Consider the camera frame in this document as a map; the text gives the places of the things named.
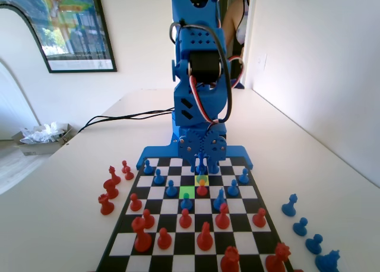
captured blue pawn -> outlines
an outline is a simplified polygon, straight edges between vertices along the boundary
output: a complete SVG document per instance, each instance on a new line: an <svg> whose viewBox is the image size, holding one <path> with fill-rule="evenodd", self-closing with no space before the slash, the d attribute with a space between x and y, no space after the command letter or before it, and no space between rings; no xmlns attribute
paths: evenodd
<svg viewBox="0 0 380 272"><path fill-rule="evenodd" d="M289 203L283 204L281 207L283 213L289 217L294 217L296 215L296 209L294 208L295 203L297 202L298 198L296 194L290 195Z"/></svg>
<svg viewBox="0 0 380 272"><path fill-rule="evenodd" d="M192 202L189 199L189 193L184 193L183 200L180 202L181 209L187 208L188 210L192 209Z"/></svg>
<svg viewBox="0 0 380 272"><path fill-rule="evenodd" d="M227 189L227 193L232 197L239 195L239 188L236 180L232 180L231 186L229 186Z"/></svg>
<svg viewBox="0 0 380 272"><path fill-rule="evenodd" d="M339 272L338 271L338 259L339 250L332 250L327 255L317 255L315 257L315 265L320 272Z"/></svg>
<svg viewBox="0 0 380 272"><path fill-rule="evenodd" d="M243 183L243 184L248 184L249 177L248 177L248 170L247 170L247 168L243 169L243 174L240 175L239 182Z"/></svg>
<svg viewBox="0 0 380 272"><path fill-rule="evenodd" d="M145 160L145 168L144 168L144 173L145 174L152 174L153 173L153 168L150 166L149 160Z"/></svg>
<svg viewBox="0 0 380 272"><path fill-rule="evenodd" d="M156 169L156 176L154 177L153 182L156 185L161 185L163 182L165 182L165 178L161 176L160 169Z"/></svg>
<svg viewBox="0 0 380 272"><path fill-rule="evenodd" d="M314 235L313 238L308 238L305 242L306 248L314 254L320 254L322 251L321 242L323 237L319 234Z"/></svg>
<svg viewBox="0 0 380 272"><path fill-rule="evenodd" d="M217 211L220 211L220 206L222 204L224 204L226 202L226 200L224 199L224 191L223 191L223 188L219 190L219 195L218 197L214 200L214 208L217 210Z"/></svg>
<svg viewBox="0 0 380 272"><path fill-rule="evenodd" d="M168 184L169 184L169 187L167 187L166 189L166 195L168 197L174 197L175 195L177 195L177 188L174 187L173 180L169 180Z"/></svg>
<svg viewBox="0 0 380 272"><path fill-rule="evenodd" d="M299 223L295 223L293 225L294 232L300 236L305 236L308 233L308 230L305 227L307 224L308 224L307 218L301 217L301 219L299 220Z"/></svg>

white table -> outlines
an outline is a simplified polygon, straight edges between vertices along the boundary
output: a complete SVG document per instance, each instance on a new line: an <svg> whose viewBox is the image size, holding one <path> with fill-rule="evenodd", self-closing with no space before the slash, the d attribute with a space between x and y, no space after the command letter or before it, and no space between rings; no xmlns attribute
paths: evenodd
<svg viewBox="0 0 380 272"><path fill-rule="evenodd" d="M173 106L172 90L126 95L105 115L119 116ZM114 212L100 214L97 197L121 161L133 168L145 146L166 145L170 115L113 121L84 130L21 183L0 195L0 271L94 271L132 182L118 185ZM233 91L227 142L243 145L281 240L295 269L317 271L305 239L320 233L322 254L340 249L340 271L379 271L380 190L268 102L250 90ZM297 215L280 210L297 193ZM309 220L304 238L292 231Z"/></svg>

red chess piece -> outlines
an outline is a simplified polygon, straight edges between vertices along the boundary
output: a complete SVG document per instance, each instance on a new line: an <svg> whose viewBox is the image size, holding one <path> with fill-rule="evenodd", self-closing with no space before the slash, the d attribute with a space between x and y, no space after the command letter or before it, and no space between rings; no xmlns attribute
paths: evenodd
<svg viewBox="0 0 380 272"><path fill-rule="evenodd" d="M220 229L226 229L230 225L230 219L226 215L228 206L226 203L220 205L220 214L215 217L215 223Z"/></svg>
<svg viewBox="0 0 380 272"><path fill-rule="evenodd" d="M257 214L254 214L252 221L255 226L257 227L264 227L267 221L265 220L264 216L266 214L266 210L264 208L259 208L259 212Z"/></svg>
<svg viewBox="0 0 380 272"><path fill-rule="evenodd" d="M208 222L204 222L202 232L197 237L198 247L203 251L207 251L212 247L213 242L213 237L210 234L210 224Z"/></svg>
<svg viewBox="0 0 380 272"><path fill-rule="evenodd" d="M142 217L136 217L132 222L133 231L137 234L135 240L135 249L138 252L144 252L149 249L152 244L150 234L144 232L145 220Z"/></svg>
<svg viewBox="0 0 380 272"><path fill-rule="evenodd" d="M107 191L108 199L115 199L119 195L119 190L115 188L115 183L113 183L112 179L104 182L103 187Z"/></svg>
<svg viewBox="0 0 380 272"><path fill-rule="evenodd" d="M141 203L140 200L137 199L136 193L133 193L131 195L131 201L132 201L132 203L131 203L130 207L131 207L132 211L138 211L139 209L141 209L141 206L143 204Z"/></svg>
<svg viewBox="0 0 380 272"><path fill-rule="evenodd" d="M113 183L115 183L115 185L117 185L118 183L120 183L121 178L116 175L115 168L112 167L112 166L109 166L109 170L108 171L109 171L109 173L111 173L111 179L112 179Z"/></svg>
<svg viewBox="0 0 380 272"><path fill-rule="evenodd" d="M172 237L167 233L164 227L160 229L160 237L157 240L157 244L161 249L168 249L170 244L172 244Z"/></svg>
<svg viewBox="0 0 380 272"><path fill-rule="evenodd" d="M228 246L220 261L221 272L238 272L239 258L239 252L236 247Z"/></svg>
<svg viewBox="0 0 380 272"><path fill-rule="evenodd" d="M154 225L154 216L151 216L150 211L147 208L142 214L145 220L145 228L150 229Z"/></svg>
<svg viewBox="0 0 380 272"><path fill-rule="evenodd" d="M275 249L275 255L269 255L265 259L265 266L268 272L285 272L284 261L287 261L290 255L289 246L285 243L278 243Z"/></svg>
<svg viewBox="0 0 380 272"><path fill-rule="evenodd" d="M105 216L112 213L115 206L108 201L108 196L106 194L102 194L97 199L99 204L102 204L102 207L100 209L100 212L104 214Z"/></svg>
<svg viewBox="0 0 380 272"><path fill-rule="evenodd" d="M187 229L190 227L192 223L191 216L189 216L189 210L187 208L184 208L182 210L182 217L179 219L179 224L182 226L184 229Z"/></svg>

white square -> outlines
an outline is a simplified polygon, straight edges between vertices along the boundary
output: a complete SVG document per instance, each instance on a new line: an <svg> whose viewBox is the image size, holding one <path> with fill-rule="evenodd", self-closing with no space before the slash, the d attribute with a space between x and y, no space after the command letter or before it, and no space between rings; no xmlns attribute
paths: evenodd
<svg viewBox="0 0 380 272"><path fill-rule="evenodd" d="M181 158L172 158L170 160L170 167L182 167L183 159Z"/></svg>
<svg viewBox="0 0 380 272"><path fill-rule="evenodd" d="M228 218L230 219L230 225L226 228L226 229L220 229L217 225L216 225L216 221L215 221L215 218L218 214L213 214L213 225L214 225L214 231L215 232L232 232L232 224L231 224L231 218L230 218L230 214L226 214L226 216L228 216Z"/></svg>
<svg viewBox="0 0 380 272"><path fill-rule="evenodd" d="M270 232L271 231L268 225L268 222L263 227L257 227L255 226L254 221L252 220L252 218L254 217L254 214L247 214L247 217L249 219L249 224L251 225L251 229L253 232Z"/></svg>
<svg viewBox="0 0 380 272"><path fill-rule="evenodd" d="M195 214L211 214L210 199L195 199Z"/></svg>
<svg viewBox="0 0 380 272"><path fill-rule="evenodd" d="M195 255L210 255L210 254L216 254L216 249L215 249L215 237L214 237L214 233L213 232L210 232L211 234L211 237L213 238L213 245L211 246L211 248L208 250L208 251L203 251L201 250L199 247L198 247L198 244L197 244L197 237L198 235L200 235L201 233L200 232L196 232L195 233Z"/></svg>
<svg viewBox="0 0 380 272"><path fill-rule="evenodd" d="M132 201L130 201L128 208L126 209L125 214L143 214L147 200L140 200L140 201L141 201L141 208L138 211L132 211L131 210Z"/></svg>
<svg viewBox="0 0 380 272"><path fill-rule="evenodd" d="M164 198L164 193L165 187L163 186L150 187L148 200L162 200Z"/></svg>
<svg viewBox="0 0 380 272"><path fill-rule="evenodd" d="M216 199L219 196L219 190L224 188L223 186L209 186L208 189L210 190L210 198L211 199Z"/></svg>
<svg viewBox="0 0 380 272"><path fill-rule="evenodd" d="M178 199L163 199L161 214L176 214L178 212Z"/></svg>
<svg viewBox="0 0 380 272"><path fill-rule="evenodd" d="M125 272L148 272L151 257L151 255L130 256Z"/></svg>
<svg viewBox="0 0 380 272"><path fill-rule="evenodd" d="M172 270L175 272L195 271L195 256L194 255L174 255Z"/></svg>
<svg viewBox="0 0 380 272"><path fill-rule="evenodd" d="M242 199L227 199L227 205L230 214L246 214Z"/></svg>
<svg viewBox="0 0 380 272"><path fill-rule="evenodd" d="M239 254L259 254L252 232L234 232L233 236Z"/></svg>
<svg viewBox="0 0 380 272"><path fill-rule="evenodd" d="M135 244L136 233L118 233L109 256L130 255Z"/></svg>
<svg viewBox="0 0 380 272"><path fill-rule="evenodd" d="M180 224L179 224L179 219L182 217L181 214L178 214L177 215L177 226L176 226L176 232L195 232L195 225L194 225L194 222L195 222L195 214L189 214L189 216L191 217L191 224L190 224L190 227L187 227L186 229L184 229Z"/></svg>
<svg viewBox="0 0 380 272"><path fill-rule="evenodd" d="M255 189L252 186L239 186L239 190L243 199L257 199Z"/></svg>
<svg viewBox="0 0 380 272"><path fill-rule="evenodd" d="M181 186L181 176L168 176L166 178L166 186L169 186L169 180L173 180L174 187L180 187Z"/></svg>
<svg viewBox="0 0 380 272"><path fill-rule="evenodd" d="M156 238L154 239L154 247L153 247L153 255L173 255L174 254L174 240L176 233L175 232L168 232L168 234L172 237L172 243L168 247L168 249L161 249L158 245L160 233L156 233Z"/></svg>
<svg viewBox="0 0 380 272"><path fill-rule="evenodd" d="M151 187L153 176L140 176L137 187Z"/></svg>

